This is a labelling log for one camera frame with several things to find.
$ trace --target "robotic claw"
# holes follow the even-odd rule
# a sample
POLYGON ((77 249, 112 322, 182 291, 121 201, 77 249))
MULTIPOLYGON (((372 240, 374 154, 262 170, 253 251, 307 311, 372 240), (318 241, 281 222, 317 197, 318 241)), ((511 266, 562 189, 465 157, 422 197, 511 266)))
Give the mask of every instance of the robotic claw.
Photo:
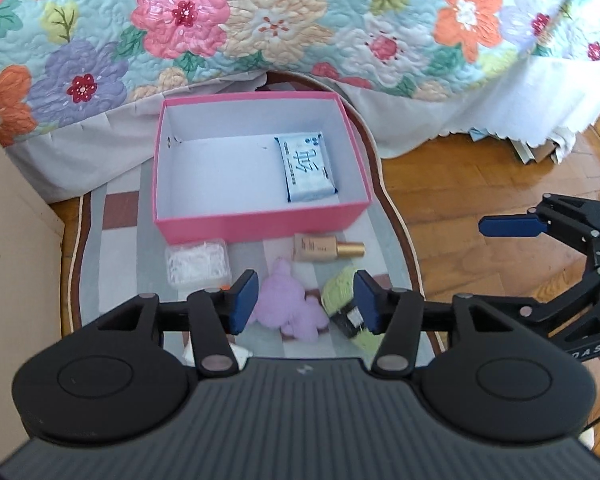
POLYGON ((586 254, 587 270, 548 303, 451 304, 359 271, 356 306, 385 334, 369 370, 251 358, 239 371, 225 335, 253 309, 253 271, 185 302, 140 295, 18 371, 13 400, 31 439, 0 479, 600 479, 576 439, 595 398, 579 361, 600 355, 600 202, 546 194, 480 231, 544 232, 586 254), (197 368, 161 349, 167 330, 190 332, 197 368), (416 368, 421 330, 448 332, 450 347, 416 368))

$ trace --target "bedspread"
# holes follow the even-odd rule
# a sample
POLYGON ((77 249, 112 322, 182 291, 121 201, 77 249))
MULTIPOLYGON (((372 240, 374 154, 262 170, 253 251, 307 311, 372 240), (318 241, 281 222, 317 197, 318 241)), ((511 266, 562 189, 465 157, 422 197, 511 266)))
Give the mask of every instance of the bedspread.
POLYGON ((600 0, 0 0, 0 142, 280 68, 421 100, 600 60, 600 0))

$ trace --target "rug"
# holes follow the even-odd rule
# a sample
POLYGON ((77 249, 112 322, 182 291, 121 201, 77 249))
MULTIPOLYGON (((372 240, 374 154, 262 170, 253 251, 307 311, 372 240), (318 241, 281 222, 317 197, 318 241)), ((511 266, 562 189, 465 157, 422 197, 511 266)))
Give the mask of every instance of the rug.
MULTIPOLYGON (((264 90, 320 89, 315 81, 301 76, 272 74, 264 90)), ((381 165, 368 129, 355 110, 346 104, 347 115, 358 131, 361 153, 375 193, 371 206, 343 232, 339 240, 364 242, 366 254, 356 266, 368 270, 382 286, 422 290, 413 246, 394 204, 384 189, 381 165)), ((166 242, 152 221, 151 194, 153 159, 133 168, 108 184, 85 195, 81 203, 80 227, 70 276, 70 309, 74 330, 108 312, 141 292, 157 293, 161 301, 184 300, 192 290, 176 290, 167 282, 166 242)), ((292 239, 230 244, 229 260, 234 279, 254 269, 262 282, 277 257, 290 258, 292 239)), ((304 288, 319 297, 324 283, 351 260, 329 263, 294 262, 293 274, 304 288)), ((181 362, 185 360, 187 335, 165 333, 164 348, 181 362)), ((235 343, 255 356, 277 358, 372 356, 347 340, 331 325, 317 342, 306 343, 254 323, 235 343)), ((418 365, 425 365, 440 352, 439 338, 422 333, 418 365)))

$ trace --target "white bed skirt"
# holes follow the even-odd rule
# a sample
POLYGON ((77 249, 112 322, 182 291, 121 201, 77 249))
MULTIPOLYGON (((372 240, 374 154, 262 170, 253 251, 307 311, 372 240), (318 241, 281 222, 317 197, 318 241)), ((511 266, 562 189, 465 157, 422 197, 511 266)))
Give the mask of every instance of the white bed skirt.
MULTIPOLYGON (((245 73, 156 94, 18 142, 7 152, 47 202, 79 196, 154 155, 165 96, 253 91, 265 78, 262 73, 245 73)), ((471 127, 539 146, 549 138, 564 140, 565 128, 585 130, 600 114, 600 61, 531 57, 483 88, 443 102, 338 85, 364 117, 384 158, 471 127)), ((561 155, 570 150, 568 142, 563 145, 561 155)))
MULTIPOLYGON (((560 142, 568 132, 582 132, 600 115, 600 61, 531 56, 488 85, 442 102, 337 85, 365 118, 382 158, 470 128, 535 147, 547 139, 560 142)), ((573 143, 563 143, 558 156, 567 155, 571 147, 573 143)))

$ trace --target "blue gripper pad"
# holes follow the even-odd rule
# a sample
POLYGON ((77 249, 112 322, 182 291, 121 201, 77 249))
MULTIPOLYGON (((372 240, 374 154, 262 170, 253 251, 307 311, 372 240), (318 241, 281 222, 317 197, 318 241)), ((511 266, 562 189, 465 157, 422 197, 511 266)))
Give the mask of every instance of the blue gripper pad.
POLYGON ((548 225, 535 214, 484 216, 478 230, 487 237, 535 237, 545 233, 548 225))
POLYGON ((253 307, 258 301, 258 275, 253 272, 250 276, 242 275, 229 292, 236 291, 234 299, 234 311, 230 317, 230 329, 232 334, 239 334, 247 325, 253 307))
POLYGON ((353 277, 353 298, 366 328, 371 333, 377 333, 379 327, 376 299, 384 291, 374 279, 364 270, 359 270, 353 277))

